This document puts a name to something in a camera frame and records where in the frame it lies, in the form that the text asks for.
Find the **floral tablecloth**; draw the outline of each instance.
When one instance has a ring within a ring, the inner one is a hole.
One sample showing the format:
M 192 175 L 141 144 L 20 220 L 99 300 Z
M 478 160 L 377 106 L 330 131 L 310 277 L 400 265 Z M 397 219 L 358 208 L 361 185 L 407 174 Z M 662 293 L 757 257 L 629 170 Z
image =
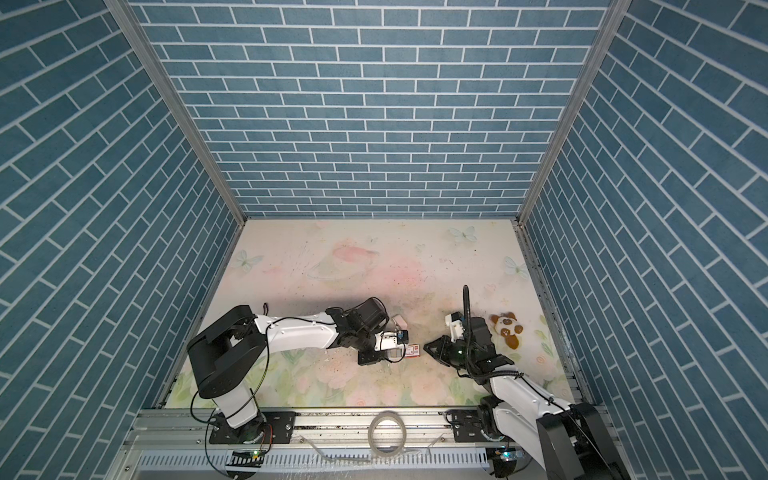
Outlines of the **floral tablecloth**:
M 571 390 L 515 232 L 503 220 L 250 220 L 200 330 L 232 306 L 271 316 L 348 308 L 377 296 L 408 323 L 410 343 L 447 334 L 444 317 L 462 308 L 483 316 L 497 352 L 555 395 Z M 260 359 L 246 379 L 261 378 Z M 166 408 L 187 408 L 197 386 L 186 360 Z M 260 406 L 458 406 L 488 393 L 422 352 L 390 364 L 358 366 L 351 349 L 274 353 L 257 394 Z M 213 407 L 196 399 L 196 407 Z

